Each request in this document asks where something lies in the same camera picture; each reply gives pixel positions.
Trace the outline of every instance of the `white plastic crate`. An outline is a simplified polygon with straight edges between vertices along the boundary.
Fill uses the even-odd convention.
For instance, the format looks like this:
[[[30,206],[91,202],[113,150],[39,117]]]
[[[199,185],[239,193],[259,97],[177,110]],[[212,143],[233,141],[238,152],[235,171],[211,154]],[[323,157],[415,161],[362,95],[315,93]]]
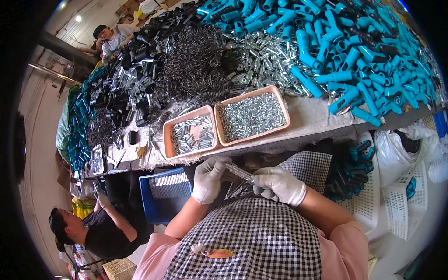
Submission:
[[[406,187],[412,177],[417,181],[415,194],[407,200]],[[409,168],[393,184],[382,188],[381,192],[386,203],[389,231],[404,240],[408,240],[420,224],[428,205],[424,162]]]
[[[356,145],[361,144],[365,140],[370,140],[373,146],[373,139],[371,134],[367,131],[363,133]],[[377,223],[379,212],[379,170],[376,154],[372,158],[373,171],[370,172],[369,181],[364,184],[364,189],[358,196],[353,195],[352,199],[338,201],[337,203],[352,213],[353,217],[362,226],[364,233],[369,236]]]

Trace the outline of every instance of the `metal tube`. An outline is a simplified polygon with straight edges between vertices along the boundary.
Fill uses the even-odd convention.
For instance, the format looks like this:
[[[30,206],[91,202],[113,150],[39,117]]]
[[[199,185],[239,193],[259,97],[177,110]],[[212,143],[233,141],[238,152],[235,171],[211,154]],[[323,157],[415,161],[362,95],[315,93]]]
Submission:
[[[35,69],[37,69],[37,70],[39,70],[40,72],[46,73],[46,74],[48,74],[50,76],[53,76],[55,78],[59,78],[61,80],[67,81],[67,82],[69,82],[69,83],[71,83],[73,85],[82,86],[82,83],[80,83],[78,81],[75,81],[72,78],[64,76],[64,75],[62,75],[62,74],[60,74],[60,73],[58,73],[58,72],[56,72],[54,70],[51,70],[51,69],[49,69],[49,68],[47,68],[45,66],[40,65],[40,64],[37,64],[37,63],[34,63],[34,62],[30,61],[28,63],[28,65],[33,67],[33,68],[35,68]]]

